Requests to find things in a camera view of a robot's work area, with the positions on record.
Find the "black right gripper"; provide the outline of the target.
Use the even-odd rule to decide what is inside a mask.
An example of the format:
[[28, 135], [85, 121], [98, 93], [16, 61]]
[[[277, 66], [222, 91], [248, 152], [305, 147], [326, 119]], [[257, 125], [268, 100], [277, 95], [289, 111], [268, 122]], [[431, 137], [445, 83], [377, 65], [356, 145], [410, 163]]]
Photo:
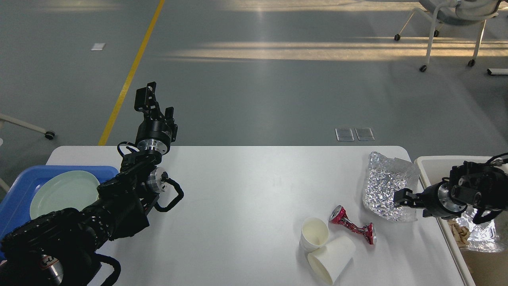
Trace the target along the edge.
[[424, 209], [422, 212], [424, 218], [435, 217], [441, 219], [458, 218], [468, 208], [465, 204], [456, 203], [451, 199], [448, 182], [437, 183], [425, 188], [421, 193], [421, 197], [408, 188], [395, 191], [393, 205], [395, 208]]

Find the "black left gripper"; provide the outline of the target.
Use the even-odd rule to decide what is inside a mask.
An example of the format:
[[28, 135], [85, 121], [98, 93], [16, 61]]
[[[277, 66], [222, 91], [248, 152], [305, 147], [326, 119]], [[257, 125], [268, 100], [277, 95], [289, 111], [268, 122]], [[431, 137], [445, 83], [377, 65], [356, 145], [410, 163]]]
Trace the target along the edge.
[[170, 151], [171, 143], [176, 141], [178, 125], [173, 118], [174, 107], [167, 107], [163, 114], [156, 100], [156, 82], [136, 90], [134, 110], [141, 112], [144, 120], [140, 124], [135, 146], [140, 150], [158, 151], [165, 155]]

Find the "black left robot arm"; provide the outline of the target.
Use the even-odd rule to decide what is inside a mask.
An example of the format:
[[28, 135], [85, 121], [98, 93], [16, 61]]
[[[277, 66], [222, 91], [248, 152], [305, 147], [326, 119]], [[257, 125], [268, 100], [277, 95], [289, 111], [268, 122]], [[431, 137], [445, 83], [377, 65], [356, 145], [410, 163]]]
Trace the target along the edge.
[[98, 199], [81, 211], [65, 208], [24, 223], [1, 240], [6, 261], [2, 286], [86, 286], [102, 264], [113, 268], [102, 282], [112, 286], [121, 273], [113, 257], [97, 253], [106, 242], [149, 227], [148, 214], [165, 213], [183, 198], [179, 183], [160, 167], [176, 141], [174, 108], [160, 110], [156, 82], [136, 90], [134, 110], [143, 114], [134, 142], [122, 141], [120, 171], [97, 187]]

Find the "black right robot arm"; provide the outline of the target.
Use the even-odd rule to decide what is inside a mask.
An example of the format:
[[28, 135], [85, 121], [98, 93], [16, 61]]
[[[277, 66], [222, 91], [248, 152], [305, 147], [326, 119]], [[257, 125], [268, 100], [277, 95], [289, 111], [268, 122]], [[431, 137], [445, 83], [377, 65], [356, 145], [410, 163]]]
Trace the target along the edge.
[[448, 177], [421, 193], [413, 193], [409, 188], [396, 191], [394, 206], [422, 209], [423, 217], [445, 220], [459, 218], [471, 206], [477, 210], [473, 223], [490, 222], [507, 211], [508, 177], [500, 168], [504, 164], [507, 164], [507, 153], [481, 163], [464, 161], [453, 166]]

